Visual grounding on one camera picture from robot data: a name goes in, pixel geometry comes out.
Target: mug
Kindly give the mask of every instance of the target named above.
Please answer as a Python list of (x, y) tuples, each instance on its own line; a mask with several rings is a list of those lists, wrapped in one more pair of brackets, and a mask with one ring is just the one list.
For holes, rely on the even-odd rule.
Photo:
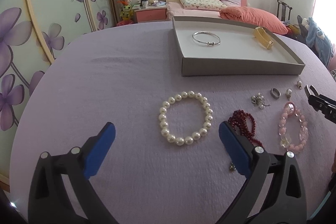
[(143, 8), (148, 8), (148, 0), (143, 0), (142, 1), (142, 7)]

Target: red beaded necklace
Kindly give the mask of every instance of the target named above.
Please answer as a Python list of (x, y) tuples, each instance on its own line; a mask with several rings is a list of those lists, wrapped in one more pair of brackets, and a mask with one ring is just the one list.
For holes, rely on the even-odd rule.
[[(247, 127), (246, 118), (250, 118), (252, 122), (252, 131), (249, 131), (249, 128)], [(263, 144), (254, 138), (255, 136), (255, 121), (254, 118), (250, 113), (245, 113), (243, 110), (236, 110), (232, 117), (229, 118), (228, 122), (233, 127), (234, 130), (236, 130), (236, 127), (239, 128), (240, 135), (245, 136), (250, 143), (257, 144), (261, 147), (263, 147)]]

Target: blue gripper pad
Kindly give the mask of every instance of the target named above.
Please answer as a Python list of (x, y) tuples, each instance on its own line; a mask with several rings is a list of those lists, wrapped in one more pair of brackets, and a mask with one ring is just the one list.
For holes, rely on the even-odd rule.
[(116, 137), (114, 124), (107, 123), (98, 136), (100, 138), (96, 141), (90, 153), (85, 158), (84, 176), (86, 179), (95, 176), (104, 161), (104, 158)]
[(232, 132), (224, 122), (219, 125), (218, 132), (220, 140), (224, 144), (226, 151), (229, 153), (237, 171), (248, 179), (251, 175), (250, 157), (237, 140), (236, 133)]

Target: pink beaded bracelet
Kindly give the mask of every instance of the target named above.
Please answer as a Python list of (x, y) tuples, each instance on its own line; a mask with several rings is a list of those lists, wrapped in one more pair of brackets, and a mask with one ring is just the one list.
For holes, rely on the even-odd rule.
[[(298, 117), (299, 122), (301, 123), (301, 129), (299, 131), (300, 141), (301, 143), (299, 145), (293, 145), (292, 138), (290, 137), (289, 133), (286, 131), (285, 124), (287, 121), (287, 118), (294, 115)], [(281, 137), (280, 145), (284, 148), (286, 148), (288, 151), (293, 151), (294, 153), (299, 153), (301, 150), (303, 150), (304, 146), (307, 144), (308, 140), (308, 123), (305, 120), (305, 116), (302, 115), (301, 110), (295, 107), (295, 104), (293, 102), (287, 102), (285, 104), (285, 107), (283, 109), (283, 113), (280, 117), (279, 122), (279, 135)]]

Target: white tray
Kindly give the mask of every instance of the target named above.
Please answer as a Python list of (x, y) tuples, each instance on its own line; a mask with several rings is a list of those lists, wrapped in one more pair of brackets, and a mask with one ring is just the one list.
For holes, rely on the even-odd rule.
[[(174, 17), (181, 72), (191, 75), (299, 75), (305, 67), (302, 60), (276, 35), (270, 50), (253, 36), (256, 25), (233, 20), (205, 17)], [(193, 40), (198, 31), (220, 37), (221, 43), (207, 46)], [(200, 34), (201, 41), (218, 42), (215, 37)]]

